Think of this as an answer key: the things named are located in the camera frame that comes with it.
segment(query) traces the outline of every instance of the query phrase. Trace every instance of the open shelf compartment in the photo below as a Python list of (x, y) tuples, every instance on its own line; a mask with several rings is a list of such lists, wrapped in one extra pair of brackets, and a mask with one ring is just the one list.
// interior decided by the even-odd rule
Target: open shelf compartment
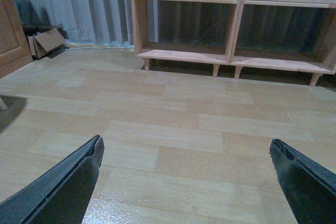
[(236, 66), (322, 74), (336, 72), (336, 9), (244, 6), (230, 59)]
[[(150, 67), (149, 59), (210, 63), (214, 65), (213, 76), (216, 76), (220, 65), (229, 64), (229, 49), (232, 48), (230, 37), (234, 32), (232, 29), (236, 4), (158, 1), (159, 5), (164, 6), (159, 8), (159, 39), (155, 42), (149, 40), (148, 1), (134, 0), (133, 17), (137, 24), (135, 56), (144, 59), (145, 69)], [(221, 13), (212, 17), (214, 10)], [(184, 25), (194, 22), (196, 16), (193, 18), (189, 15), (196, 15), (197, 12), (201, 17), (198, 24)], [(211, 33), (215, 33), (214, 39), (209, 38)]]

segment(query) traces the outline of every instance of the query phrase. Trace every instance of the cardboard box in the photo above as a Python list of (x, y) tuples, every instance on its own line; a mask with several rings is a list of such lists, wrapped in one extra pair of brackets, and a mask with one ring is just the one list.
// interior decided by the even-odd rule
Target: cardboard box
[(34, 36), (27, 36), (31, 55), (35, 58), (42, 58), (47, 53), (65, 43), (65, 39), (57, 28), (48, 30)]

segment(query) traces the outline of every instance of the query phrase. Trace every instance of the laminate flooring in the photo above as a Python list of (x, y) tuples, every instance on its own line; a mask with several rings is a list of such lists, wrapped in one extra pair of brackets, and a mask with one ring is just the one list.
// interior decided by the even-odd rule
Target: laminate flooring
[(334, 91), (142, 67), (132, 49), (71, 50), (0, 79), (0, 201), (96, 134), (83, 223), (297, 223), (273, 138), (336, 173)]

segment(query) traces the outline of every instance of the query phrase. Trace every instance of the wooden shelving unit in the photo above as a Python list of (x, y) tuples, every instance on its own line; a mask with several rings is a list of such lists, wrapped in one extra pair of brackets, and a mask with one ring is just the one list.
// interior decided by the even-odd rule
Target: wooden shelving unit
[[(162, 0), (229, 4), (225, 42), (218, 48), (148, 42), (147, 1), (132, 0), (135, 56), (144, 59), (146, 70), (150, 69), (150, 59), (164, 59), (213, 64), (213, 76), (217, 76), (220, 65), (236, 66), (237, 79), (243, 67), (302, 71), (313, 73), (311, 86), (321, 75), (336, 72), (336, 0)], [(318, 7), (330, 11), (312, 52), (290, 54), (237, 48), (241, 18), (247, 5)]]

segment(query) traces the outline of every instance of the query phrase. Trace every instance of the white curtain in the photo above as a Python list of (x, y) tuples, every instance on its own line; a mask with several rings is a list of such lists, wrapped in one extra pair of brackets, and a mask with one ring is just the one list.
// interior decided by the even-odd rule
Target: white curtain
[(14, 1), (24, 25), (62, 25), (72, 41), (133, 43), (131, 0)]

